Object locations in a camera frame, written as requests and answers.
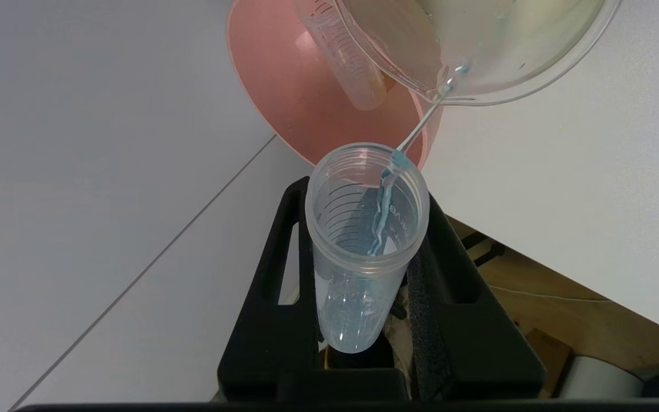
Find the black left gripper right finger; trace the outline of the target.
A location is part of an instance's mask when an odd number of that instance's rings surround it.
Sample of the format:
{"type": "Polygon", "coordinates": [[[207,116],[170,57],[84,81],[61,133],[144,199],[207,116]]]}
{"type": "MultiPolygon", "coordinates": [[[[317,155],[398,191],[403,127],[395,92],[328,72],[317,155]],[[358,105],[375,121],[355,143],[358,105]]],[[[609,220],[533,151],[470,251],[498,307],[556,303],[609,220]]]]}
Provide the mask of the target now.
{"type": "Polygon", "coordinates": [[[546,370],[435,199],[406,270],[419,401],[536,398],[546,370]]]}

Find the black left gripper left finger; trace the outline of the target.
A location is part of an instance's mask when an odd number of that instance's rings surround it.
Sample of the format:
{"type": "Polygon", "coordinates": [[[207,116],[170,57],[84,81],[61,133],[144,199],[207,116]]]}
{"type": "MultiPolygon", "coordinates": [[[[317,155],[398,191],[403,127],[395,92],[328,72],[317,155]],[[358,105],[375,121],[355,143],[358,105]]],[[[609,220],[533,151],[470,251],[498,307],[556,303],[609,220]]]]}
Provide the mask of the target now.
{"type": "Polygon", "coordinates": [[[321,367],[312,242],[304,216],[309,177],[278,204],[253,281],[217,368],[227,401],[274,401],[282,378],[321,367]],[[291,233],[299,235],[300,295],[278,302],[291,233]]]}

